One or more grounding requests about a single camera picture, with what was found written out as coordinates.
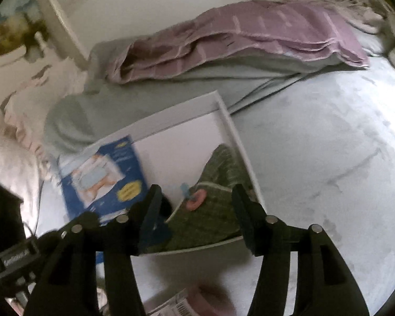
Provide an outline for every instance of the striped pink cloth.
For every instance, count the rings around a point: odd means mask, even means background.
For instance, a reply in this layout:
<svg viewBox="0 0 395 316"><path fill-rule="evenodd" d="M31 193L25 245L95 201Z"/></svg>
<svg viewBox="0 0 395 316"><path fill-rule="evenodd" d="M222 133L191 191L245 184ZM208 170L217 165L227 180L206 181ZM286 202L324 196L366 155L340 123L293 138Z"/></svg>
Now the striped pink cloth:
<svg viewBox="0 0 395 316"><path fill-rule="evenodd" d="M369 65L350 26L336 12L307 3L251 0L210 9L134 41L110 62L107 74L116 83L163 80L250 48L302 61L335 53L350 66Z"/></svg>

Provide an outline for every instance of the painting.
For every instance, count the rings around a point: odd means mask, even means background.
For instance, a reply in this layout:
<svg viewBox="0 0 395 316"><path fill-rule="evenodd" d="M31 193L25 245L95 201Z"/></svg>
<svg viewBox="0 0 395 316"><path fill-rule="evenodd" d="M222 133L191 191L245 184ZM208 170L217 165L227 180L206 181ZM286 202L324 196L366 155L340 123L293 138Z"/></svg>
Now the painting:
<svg viewBox="0 0 395 316"><path fill-rule="evenodd" d="M47 27L36 0L3 0L0 4L0 56L22 45L26 55L38 48L34 35L40 32L45 41Z"/></svg>

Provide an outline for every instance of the white box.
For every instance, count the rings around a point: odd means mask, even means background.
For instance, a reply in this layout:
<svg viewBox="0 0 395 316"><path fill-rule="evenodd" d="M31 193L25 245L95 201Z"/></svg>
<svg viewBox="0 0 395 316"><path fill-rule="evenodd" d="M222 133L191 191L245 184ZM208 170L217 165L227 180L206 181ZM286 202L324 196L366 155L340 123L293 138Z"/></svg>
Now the white box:
<svg viewBox="0 0 395 316"><path fill-rule="evenodd" d="M259 184L234 127L219 96L211 92L148 116L125 127L83 151L95 153L100 146L130 135L148 185L158 184L175 208L183 200L180 186L193 186L205 164L219 144L235 150L247 171L258 202L264 205ZM153 254L172 254L220 246L242 239L218 242L207 246Z"/></svg>

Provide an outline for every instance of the blue clip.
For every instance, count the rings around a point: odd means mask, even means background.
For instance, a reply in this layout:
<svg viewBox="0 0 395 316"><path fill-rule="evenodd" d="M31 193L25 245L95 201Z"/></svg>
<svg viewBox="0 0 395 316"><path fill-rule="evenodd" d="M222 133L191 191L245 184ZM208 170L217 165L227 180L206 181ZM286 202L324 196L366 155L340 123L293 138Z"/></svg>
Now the blue clip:
<svg viewBox="0 0 395 316"><path fill-rule="evenodd" d="M191 200L193 202L196 202L196 198L189 193L189 186L186 183L183 183L180 185L181 191L183 193L183 196L187 200Z"/></svg>

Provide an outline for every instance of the mattress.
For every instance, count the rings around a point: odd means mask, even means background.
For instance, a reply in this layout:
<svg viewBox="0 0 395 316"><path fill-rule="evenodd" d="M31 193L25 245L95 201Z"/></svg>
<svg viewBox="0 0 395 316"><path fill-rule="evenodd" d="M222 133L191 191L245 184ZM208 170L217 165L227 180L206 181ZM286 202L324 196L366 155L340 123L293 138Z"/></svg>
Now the mattress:
<svg viewBox="0 0 395 316"><path fill-rule="evenodd" d="M370 60L370 70L337 66L300 80L233 120L267 212L292 226L322 225L374 314L395 288L395 69ZM38 234L66 222L63 198L44 185ZM239 316L249 310L261 261L242 241L132 258L145 305L204 282L223 288ZM294 257L286 314L296 283Z"/></svg>

